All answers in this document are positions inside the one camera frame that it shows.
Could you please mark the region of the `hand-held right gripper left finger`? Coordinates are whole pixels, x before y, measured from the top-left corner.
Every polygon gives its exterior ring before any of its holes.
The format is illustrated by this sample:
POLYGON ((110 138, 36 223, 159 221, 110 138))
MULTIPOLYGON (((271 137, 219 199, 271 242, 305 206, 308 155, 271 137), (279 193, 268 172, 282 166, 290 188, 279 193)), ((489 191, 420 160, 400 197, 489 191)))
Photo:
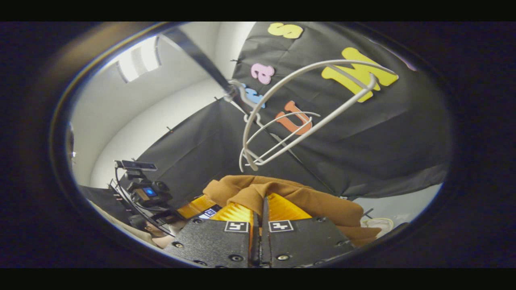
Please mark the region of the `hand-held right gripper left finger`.
POLYGON ((230 203, 192 218, 164 250, 172 257, 206 267, 248 268, 257 231, 257 213, 230 203))

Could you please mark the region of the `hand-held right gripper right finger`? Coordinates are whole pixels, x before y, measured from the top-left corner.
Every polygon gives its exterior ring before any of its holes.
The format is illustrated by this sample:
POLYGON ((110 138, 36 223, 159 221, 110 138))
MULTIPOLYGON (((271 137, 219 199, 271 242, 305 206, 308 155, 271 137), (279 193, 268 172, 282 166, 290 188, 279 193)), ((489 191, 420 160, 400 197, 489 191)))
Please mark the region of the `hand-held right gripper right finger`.
POLYGON ((275 193, 263 205, 261 267, 321 266, 356 249, 329 217, 309 215, 275 193))

